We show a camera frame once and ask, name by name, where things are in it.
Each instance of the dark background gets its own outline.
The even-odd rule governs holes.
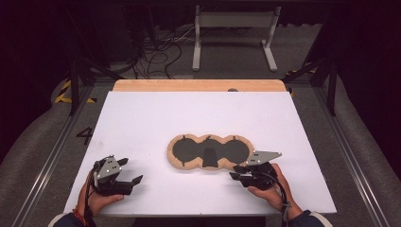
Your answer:
[[[141,54],[142,10],[131,8],[133,13],[127,16],[119,13],[118,5],[86,6],[71,7],[67,14],[60,6],[52,6],[52,11],[46,5],[8,0],[0,7],[0,161],[22,131],[51,108],[51,94],[69,75],[61,27],[70,29],[79,54],[104,66],[110,61],[132,61]],[[153,7],[151,13],[161,29],[191,24],[195,16],[193,7]],[[279,24],[314,25],[325,20],[331,23],[323,27],[308,60],[337,49],[339,75],[348,96],[400,178],[401,22],[396,8],[378,1],[331,14],[322,7],[286,7]]]

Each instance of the wrist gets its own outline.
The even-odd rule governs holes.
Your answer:
[[[288,208],[287,212],[287,219],[288,221],[300,216],[303,213],[303,210],[301,207],[298,206],[298,204],[294,201],[288,201],[290,203],[290,207]]]
[[[78,209],[73,209],[73,214],[82,223],[83,226],[89,226],[88,222],[85,220],[84,215],[81,214]]]

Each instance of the metal bar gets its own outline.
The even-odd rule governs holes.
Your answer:
[[[348,144],[345,135],[342,132],[340,124],[335,116],[332,116],[330,111],[326,108],[326,98],[321,88],[314,88],[315,96],[320,101],[322,108],[324,109],[325,115],[329,120],[333,131],[335,132],[337,138],[339,139],[341,145],[341,154],[344,158],[345,163],[347,164],[352,177],[354,178],[354,182],[357,185],[357,189],[362,197],[365,205],[368,209],[369,214],[375,224],[375,226],[383,227],[390,226],[386,217],[384,216],[383,211],[380,208],[380,205],[375,198],[375,194],[370,187],[368,180],[362,172],[362,169],[357,162],[357,158],[354,155],[351,147]]]
[[[297,72],[295,72],[294,74],[292,74],[292,75],[290,75],[290,76],[288,76],[288,77],[285,77],[285,78],[283,78],[283,79],[281,79],[281,80],[282,80],[284,83],[291,82],[292,80],[294,80],[294,79],[296,79],[296,78],[302,76],[303,74],[309,72],[310,70],[312,70],[312,69],[314,69],[314,68],[316,68],[316,67],[318,67],[318,66],[321,66],[321,64],[322,64],[324,61],[325,61],[325,59],[320,59],[320,60],[318,60],[318,61],[312,62],[311,64],[302,67],[301,69],[299,69],[299,70],[298,70]]]
[[[70,134],[70,131],[72,130],[74,123],[76,122],[79,113],[82,110],[82,107],[86,103],[85,101],[89,97],[89,94],[92,92],[92,87],[85,87],[83,89],[82,95],[81,95],[81,102],[80,105],[78,106],[76,112],[74,115],[70,115],[65,122],[64,127],[61,130],[61,134],[59,138],[56,141],[55,146],[52,148],[46,162],[44,163],[44,167],[42,168],[41,172],[39,173],[38,177],[35,180],[35,183],[33,184],[28,196],[26,197],[26,200],[23,204],[23,206],[20,209],[20,212],[18,213],[17,217],[15,218],[14,222],[12,223],[12,227],[14,226],[26,226],[30,216],[33,213],[33,210],[35,209],[36,205],[38,204],[39,199],[41,198],[41,195],[44,192],[44,189],[46,188],[46,185],[48,181],[50,180],[50,177],[60,159],[62,149],[65,145],[65,142]]]
[[[336,112],[334,111],[334,104],[336,100],[336,84],[337,84],[337,66],[335,63],[333,63],[329,77],[328,92],[327,92],[327,108],[333,116],[336,115]]]

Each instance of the floor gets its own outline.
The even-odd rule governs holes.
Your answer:
[[[287,71],[301,67],[319,29],[319,25],[277,27],[271,44],[278,65],[275,73],[269,70],[260,46],[267,35],[260,29],[204,30],[199,72],[191,70],[191,35],[180,40],[184,41],[180,48],[172,45],[160,53],[148,51],[151,63],[140,61],[134,69],[140,79],[166,79],[166,62],[162,61],[170,62],[181,52],[167,67],[176,79],[281,79]],[[114,69],[120,66],[113,64]],[[122,74],[128,79],[136,75],[132,70]],[[335,226],[400,226],[401,183],[358,117],[340,79],[337,115],[332,116],[324,105],[326,84],[312,88],[309,78],[304,75],[287,87],[293,90],[294,104],[338,209],[337,214],[325,216]],[[64,83],[55,88],[52,100]],[[1,227],[44,226],[62,213],[87,149],[85,138],[77,135],[96,127],[112,88],[112,79],[97,76],[95,86],[80,87],[81,105],[74,115],[69,115],[69,103],[54,103],[22,133],[0,165]],[[86,102],[88,98],[96,102]],[[131,226],[133,222],[134,218],[96,218],[97,226]],[[279,226],[280,217],[267,217],[266,222]]]

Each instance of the black foam insert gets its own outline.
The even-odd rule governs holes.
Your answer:
[[[203,167],[218,167],[218,160],[226,158],[234,164],[241,164],[247,161],[250,154],[248,146],[235,138],[225,144],[207,137],[201,143],[185,138],[177,141],[172,149],[173,155],[183,163],[190,162],[197,157],[202,158]]]

